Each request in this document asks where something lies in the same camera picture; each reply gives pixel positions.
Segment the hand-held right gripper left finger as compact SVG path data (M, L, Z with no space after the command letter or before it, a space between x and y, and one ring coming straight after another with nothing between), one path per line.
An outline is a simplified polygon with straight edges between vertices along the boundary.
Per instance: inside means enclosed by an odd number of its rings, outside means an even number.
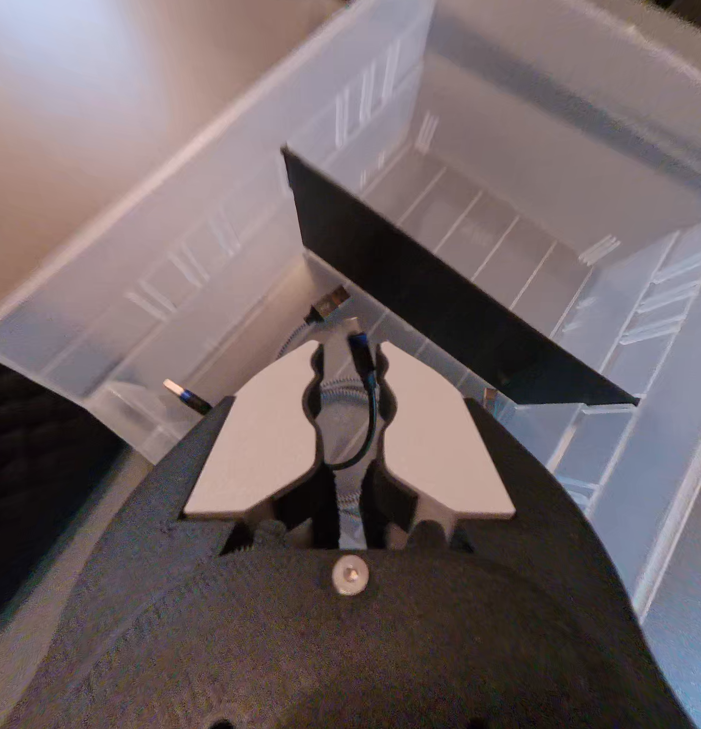
M186 518L250 517L310 475L320 437L308 392L323 363L323 345L307 341L236 393L183 507Z

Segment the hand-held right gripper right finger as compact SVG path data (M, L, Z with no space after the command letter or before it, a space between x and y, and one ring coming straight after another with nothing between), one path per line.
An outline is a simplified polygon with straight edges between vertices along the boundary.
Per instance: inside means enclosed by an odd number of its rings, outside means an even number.
M509 520L516 508L462 394L435 369L382 342L383 393L390 413L380 445L379 500L396 524Z

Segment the black usb cable blue plugs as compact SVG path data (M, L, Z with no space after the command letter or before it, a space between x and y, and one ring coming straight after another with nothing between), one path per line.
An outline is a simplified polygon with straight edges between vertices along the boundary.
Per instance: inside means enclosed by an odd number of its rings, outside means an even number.
M372 349L368 340L367 332L361 327L358 318L345 319L343 328L346 334L346 342L350 351L355 372L361 382L361 386L368 400L368 424L364 442L359 450L349 459L328 467L333 472L350 469L359 464L370 450L376 436L379 419L378 384L376 378L376 366L373 359Z
M171 379L164 379L162 385L173 396L179 399L183 405L189 407L193 412L206 416L213 409L208 401L196 395L187 388L182 387Z

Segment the clear plastic bin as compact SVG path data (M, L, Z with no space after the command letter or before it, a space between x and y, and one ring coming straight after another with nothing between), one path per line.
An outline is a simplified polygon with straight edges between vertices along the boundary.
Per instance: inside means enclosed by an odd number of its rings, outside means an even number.
M157 462L302 241L288 147L631 396L509 395L645 615L701 473L701 79L588 2L361 2L0 302L0 363Z

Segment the black bin divider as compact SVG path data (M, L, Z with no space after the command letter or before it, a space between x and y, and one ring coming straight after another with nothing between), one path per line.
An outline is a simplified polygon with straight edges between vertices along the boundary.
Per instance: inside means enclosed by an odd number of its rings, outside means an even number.
M640 399L539 333L288 147L304 248L519 405Z

